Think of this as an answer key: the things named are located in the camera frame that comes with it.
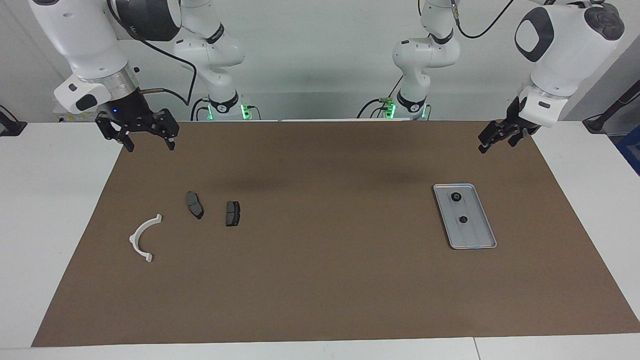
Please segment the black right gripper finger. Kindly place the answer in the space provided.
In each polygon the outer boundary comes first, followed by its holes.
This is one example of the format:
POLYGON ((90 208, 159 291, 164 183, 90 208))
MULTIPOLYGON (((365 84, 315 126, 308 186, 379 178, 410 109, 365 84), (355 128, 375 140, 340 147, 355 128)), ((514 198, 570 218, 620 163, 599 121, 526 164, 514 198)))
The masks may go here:
POLYGON ((167 109, 155 112, 155 134, 162 137, 169 148, 173 151, 175 148, 175 138, 179 133, 179 125, 173 114, 167 109))
POLYGON ((108 115, 98 115, 94 122, 106 140, 118 142, 129 153, 134 151, 135 144, 128 135, 128 131, 124 128, 115 129, 108 115))

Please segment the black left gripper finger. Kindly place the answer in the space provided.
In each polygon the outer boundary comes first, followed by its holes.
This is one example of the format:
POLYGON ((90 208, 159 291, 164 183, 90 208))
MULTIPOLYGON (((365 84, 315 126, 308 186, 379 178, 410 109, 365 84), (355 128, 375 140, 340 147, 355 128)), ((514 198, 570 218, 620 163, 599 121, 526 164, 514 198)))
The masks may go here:
POLYGON ((490 121, 478 135, 480 145, 478 150, 485 154, 495 143, 503 141, 510 136, 511 125, 504 121, 490 121))
POLYGON ((519 128, 519 130, 514 133, 509 139, 508 139, 508 144, 514 148, 515 146, 517 146, 517 144, 527 138, 527 137, 531 137, 533 136, 537 131, 539 130, 539 127, 532 127, 532 128, 525 128, 525 127, 521 127, 519 128))

